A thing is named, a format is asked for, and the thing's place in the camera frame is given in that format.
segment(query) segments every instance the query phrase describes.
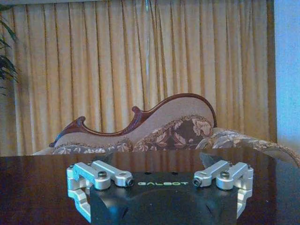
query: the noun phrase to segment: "curtain fold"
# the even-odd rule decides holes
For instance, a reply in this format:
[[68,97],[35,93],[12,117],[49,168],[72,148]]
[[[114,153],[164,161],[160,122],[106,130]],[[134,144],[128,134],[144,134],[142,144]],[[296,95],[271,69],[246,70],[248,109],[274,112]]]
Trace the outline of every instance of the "curtain fold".
[[6,53],[19,83],[0,97],[1,155],[39,151],[82,115],[121,130],[132,106],[184,92],[207,98],[219,127],[270,139],[266,1],[18,5],[2,16],[19,39]]

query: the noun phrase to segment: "floral upholstery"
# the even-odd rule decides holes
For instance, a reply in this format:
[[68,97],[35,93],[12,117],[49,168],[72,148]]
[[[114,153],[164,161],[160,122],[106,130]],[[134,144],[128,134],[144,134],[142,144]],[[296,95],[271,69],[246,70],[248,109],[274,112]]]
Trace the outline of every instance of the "floral upholstery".
[[53,155],[62,154],[86,154],[86,153],[105,153],[110,154],[116,151],[130,152],[132,151],[132,143],[124,139],[118,142],[116,145],[107,146],[88,146],[84,143],[67,143],[62,146],[57,146],[53,149]]
[[207,119],[199,115],[184,116],[141,139],[133,151],[191,149],[211,135],[212,126]]
[[197,145],[197,149],[218,149],[218,148],[241,148],[249,147],[267,155],[279,158],[283,161],[291,162],[300,167],[300,156],[292,149],[277,143],[259,140],[247,135],[243,135],[233,130],[220,129],[211,137],[202,139]]

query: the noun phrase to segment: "wall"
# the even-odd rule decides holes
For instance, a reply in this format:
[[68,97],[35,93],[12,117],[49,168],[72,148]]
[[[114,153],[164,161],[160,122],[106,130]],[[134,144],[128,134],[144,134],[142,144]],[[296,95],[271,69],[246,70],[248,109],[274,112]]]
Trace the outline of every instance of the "wall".
[[277,141],[300,153],[300,1],[275,0]]

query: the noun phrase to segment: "glossy table surface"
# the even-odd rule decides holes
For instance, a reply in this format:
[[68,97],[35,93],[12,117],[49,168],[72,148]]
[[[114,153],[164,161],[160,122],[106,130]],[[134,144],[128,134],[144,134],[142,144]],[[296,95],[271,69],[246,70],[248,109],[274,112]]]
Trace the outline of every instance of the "glossy table surface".
[[[195,172],[199,150],[114,153],[109,163],[131,172]],[[252,149],[204,150],[254,168],[253,195],[237,224],[300,224],[300,170]],[[67,197],[66,168],[97,154],[0,157],[0,224],[89,224]]]

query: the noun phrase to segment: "bolt head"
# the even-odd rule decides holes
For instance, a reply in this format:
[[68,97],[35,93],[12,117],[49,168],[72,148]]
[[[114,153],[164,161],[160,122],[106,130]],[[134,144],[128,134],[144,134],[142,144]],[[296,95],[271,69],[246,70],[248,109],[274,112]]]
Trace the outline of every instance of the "bolt head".
[[105,177],[107,177],[106,171],[100,171],[100,172],[98,172],[98,177],[99,178],[105,178]]
[[228,179],[229,176],[230,176],[230,174],[229,174],[229,172],[227,172],[227,171],[222,171],[222,172],[220,173],[220,177],[223,178],[223,179]]
[[201,183],[202,183],[202,181],[199,180],[198,178],[193,179],[193,184],[195,185],[195,187],[197,187],[197,188],[200,187]]
[[126,184],[127,184],[128,187],[131,187],[135,184],[135,180],[134,179],[129,179],[129,180],[127,180]]

